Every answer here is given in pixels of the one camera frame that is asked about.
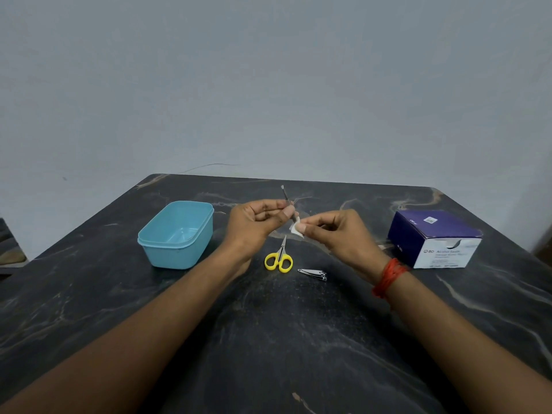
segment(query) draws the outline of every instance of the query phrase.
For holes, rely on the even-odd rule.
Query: table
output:
[[[206,253],[236,203],[279,198],[300,216],[354,208],[380,244],[397,209],[439,208],[480,229],[466,269],[414,271],[493,340],[552,379],[552,277],[499,232],[430,187],[154,174],[0,283],[0,401],[116,326],[183,276],[150,266],[138,231],[167,203],[215,208]],[[383,300],[311,240],[287,237],[294,269],[265,270],[272,233],[170,362],[143,412],[462,412],[445,376]]]

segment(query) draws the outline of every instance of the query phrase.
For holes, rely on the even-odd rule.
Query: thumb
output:
[[[292,217],[293,212],[295,212],[295,207],[289,205],[287,208],[283,209],[281,212],[270,217],[264,222],[261,222],[265,227],[266,235],[270,234],[273,230],[280,228]]]
[[[309,238],[315,239],[316,241],[327,246],[332,238],[332,233],[324,228],[321,228],[316,225],[311,225],[309,223],[299,222],[296,226],[297,230],[306,235]]]

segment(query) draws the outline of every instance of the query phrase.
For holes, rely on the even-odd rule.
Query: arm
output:
[[[50,370],[0,413],[136,410],[213,302],[293,214],[285,200],[236,206],[222,245],[117,327]]]
[[[371,284],[379,282],[389,257],[354,210],[327,212],[301,222],[300,232],[323,243]],[[386,297],[470,410],[550,412],[552,383],[473,327],[412,274],[395,280]]]

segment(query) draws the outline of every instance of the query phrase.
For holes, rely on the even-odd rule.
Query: red string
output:
[[[396,258],[392,258],[383,269],[381,280],[372,289],[374,296],[385,299],[385,292],[387,292],[388,287],[405,271],[408,271],[408,269],[401,265]]]

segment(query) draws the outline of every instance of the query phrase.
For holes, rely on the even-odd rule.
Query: metal tool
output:
[[[293,258],[290,257],[285,252],[285,241],[286,241],[287,238],[288,238],[288,236],[286,235],[284,237],[284,241],[282,241],[282,243],[281,243],[280,250],[278,250],[277,253],[270,253],[269,255],[267,255],[264,258],[264,263],[265,263],[264,266],[268,270],[275,270],[276,267],[277,267],[278,270],[280,270],[282,273],[287,273],[288,271],[290,271],[292,269],[292,267],[293,267]],[[270,266],[270,265],[268,265],[267,261],[269,261],[272,257],[274,258],[274,264]],[[287,267],[286,269],[284,269],[284,262],[285,261],[289,262],[289,267]]]
[[[306,274],[307,276],[311,278],[315,278],[322,281],[327,281],[328,278],[326,276],[326,272],[322,270],[308,270],[308,269],[297,269],[298,272],[302,274]]]
[[[292,201],[289,200],[288,195],[286,195],[286,193],[285,193],[284,185],[282,184],[280,187],[281,187],[281,190],[284,192],[284,197],[287,200],[287,204],[288,205],[293,205]],[[295,212],[293,212],[292,219],[293,219],[293,223],[297,222],[297,217],[295,216]]]

